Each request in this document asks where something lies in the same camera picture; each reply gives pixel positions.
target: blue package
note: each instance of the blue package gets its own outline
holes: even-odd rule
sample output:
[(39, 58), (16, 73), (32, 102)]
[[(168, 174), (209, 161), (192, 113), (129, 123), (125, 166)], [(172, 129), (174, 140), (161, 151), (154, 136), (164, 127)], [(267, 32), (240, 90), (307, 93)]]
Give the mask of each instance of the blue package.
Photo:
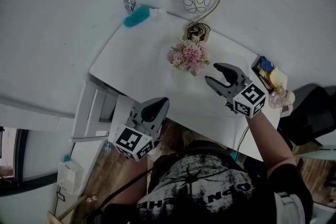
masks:
[(260, 65), (261, 68), (264, 69), (266, 72), (271, 72), (274, 69), (274, 65), (272, 65), (272, 63), (264, 56), (260, 57)]
[(149, 16), (149, 8), (147, 6), (140, 6), (124, 20), (124, 25), (126, 27), (133, 27), (146, 20)]

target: small box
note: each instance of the small box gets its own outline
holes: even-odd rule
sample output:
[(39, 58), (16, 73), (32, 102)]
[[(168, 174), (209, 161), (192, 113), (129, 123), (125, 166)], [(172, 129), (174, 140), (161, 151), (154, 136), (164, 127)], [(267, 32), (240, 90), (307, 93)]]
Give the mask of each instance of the small box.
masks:
[(57, 184), (74, 194), (82, 184), (83, 168), (72, 161), (58, 164)]
[(125, 125), (119, 127), (112, 144), (121, 154), (137, 162), (154, 148), (151, 136)]
[(253, 82), (233, 97), (233, 108), (241, 114), (253, 118), (265, 105), (266, 95)]

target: person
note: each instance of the person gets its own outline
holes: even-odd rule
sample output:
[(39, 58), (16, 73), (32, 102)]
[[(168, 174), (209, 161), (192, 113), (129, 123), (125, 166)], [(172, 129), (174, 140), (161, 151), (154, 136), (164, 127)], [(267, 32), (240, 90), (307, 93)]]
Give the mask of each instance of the person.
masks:
[[(247, 173), (218, 144), (194, 141), (162, 156), (146, 176), (118, 194), (103, 223), (309, 223), (312, 197), (286, 142), (262, 112), (248, 126), (267, 176)], [(128, 160), (124, 183), (147, 170), (147, 158)]]

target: table lamp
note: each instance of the table lamp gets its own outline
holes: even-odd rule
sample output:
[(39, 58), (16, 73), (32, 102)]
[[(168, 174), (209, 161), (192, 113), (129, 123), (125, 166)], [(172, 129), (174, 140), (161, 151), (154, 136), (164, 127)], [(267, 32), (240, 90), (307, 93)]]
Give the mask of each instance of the table lamp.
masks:
[[(206, 16), (213, 12), (219, 5), (221, 0), (218, 0), (216, 5), (207, 14), (199, 18), (197, 21), (190, 23), (185, 29), (184, 38), (191, 40), (192, 37), (199, 36), (200, 41), (207, 41), (209, 37), (210, 27), (202, 23)], [(203, 13), (210, 7), (211, 0), (181, 0), (184, 8), (189, 13)]]

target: black chair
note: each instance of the black chair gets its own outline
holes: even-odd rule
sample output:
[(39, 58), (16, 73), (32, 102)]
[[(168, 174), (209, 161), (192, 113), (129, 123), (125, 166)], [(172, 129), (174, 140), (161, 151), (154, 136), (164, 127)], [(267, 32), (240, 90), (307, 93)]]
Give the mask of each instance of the black chair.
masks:
[(278, 131), (300, 146), (336, 130), (336, 95), (322, 87), (313, 89), (287, 117), (281, 118)]

